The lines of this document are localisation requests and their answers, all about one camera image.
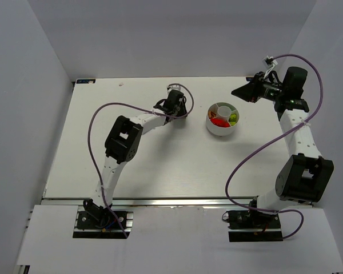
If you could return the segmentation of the orange lego brick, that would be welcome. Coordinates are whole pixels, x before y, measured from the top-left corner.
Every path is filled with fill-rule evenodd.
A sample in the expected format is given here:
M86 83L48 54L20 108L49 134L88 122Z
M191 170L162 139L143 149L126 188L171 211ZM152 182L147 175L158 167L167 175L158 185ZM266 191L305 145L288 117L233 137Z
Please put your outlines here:
M216 114L214 112L210 111L210 112L208 112L208 117L209 117L209 119L213 119L216 117Z

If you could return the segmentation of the yellow lego piece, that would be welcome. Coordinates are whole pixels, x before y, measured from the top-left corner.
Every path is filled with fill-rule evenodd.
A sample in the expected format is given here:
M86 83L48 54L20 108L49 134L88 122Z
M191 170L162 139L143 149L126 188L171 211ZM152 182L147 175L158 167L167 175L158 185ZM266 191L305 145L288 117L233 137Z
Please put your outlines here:
M231 114L229 118L229 124L231 126L234 126L237 123L237 115L236 114Z

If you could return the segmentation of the red lego brick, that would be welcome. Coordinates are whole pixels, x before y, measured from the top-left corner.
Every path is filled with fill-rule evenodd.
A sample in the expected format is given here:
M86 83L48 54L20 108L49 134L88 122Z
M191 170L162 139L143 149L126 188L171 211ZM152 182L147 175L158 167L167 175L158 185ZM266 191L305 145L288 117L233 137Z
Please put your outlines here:
M210 120L215 126L218 127L223 127L223 128L228 128L230 127L230 124L228 121L223 120L221 118L215 117L213 119Z

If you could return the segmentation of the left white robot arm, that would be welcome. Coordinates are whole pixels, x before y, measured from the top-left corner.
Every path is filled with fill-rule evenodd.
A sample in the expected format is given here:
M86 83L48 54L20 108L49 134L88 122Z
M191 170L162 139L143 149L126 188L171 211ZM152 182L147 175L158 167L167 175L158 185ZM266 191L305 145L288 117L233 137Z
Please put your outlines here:
M93 114L87 132L87 146L99 180L94 195L84 200L83 206L95 227L103 229L109 227L111 221L119 221L111 210L115 187L122 170L135 157L142 135L173 120L185 118L190 113L182 89L188 90L181 84L170 84L167 86L167 98L159 100L152 110L142 109L143 114L139 116L127 118L121 115L115 120L105 140L102 170L91 149L91 129L97 114L114 103L104 104Z

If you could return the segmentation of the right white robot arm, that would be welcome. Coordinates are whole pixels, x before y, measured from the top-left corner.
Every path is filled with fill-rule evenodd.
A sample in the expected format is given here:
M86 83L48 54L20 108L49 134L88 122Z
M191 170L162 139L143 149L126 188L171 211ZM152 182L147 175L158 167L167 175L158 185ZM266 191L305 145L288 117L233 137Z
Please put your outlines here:
M232 91L232 95L246 102L267 99L274 103L288 148L289 159L277 175L274 188L249 204L251 209L266 215L296 204L319 202L334 171L333 162L325 159L316 146L309 107L301 97L308 72L289 67L283 81L276 76L275 71L268 75L258 72L249 83Z

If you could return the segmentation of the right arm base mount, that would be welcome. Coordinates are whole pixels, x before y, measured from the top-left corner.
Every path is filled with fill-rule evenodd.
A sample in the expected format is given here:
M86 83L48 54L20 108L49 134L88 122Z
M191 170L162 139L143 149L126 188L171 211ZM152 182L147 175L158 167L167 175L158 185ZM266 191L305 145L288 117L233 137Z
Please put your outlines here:
M251 210L231 210L222 215L228 224L231 243L257 243L283 241L280 219L277 215Z

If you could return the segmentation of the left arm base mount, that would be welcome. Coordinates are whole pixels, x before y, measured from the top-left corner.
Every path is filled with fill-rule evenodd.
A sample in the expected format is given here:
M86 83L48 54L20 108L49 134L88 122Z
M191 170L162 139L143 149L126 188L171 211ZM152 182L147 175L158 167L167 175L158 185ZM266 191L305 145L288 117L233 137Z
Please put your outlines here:
M133 225L133 212L115 211L125 233L129 236ZM126 239L115 217L110 214L100 223L86 211L79 211L75 220L74 239Z

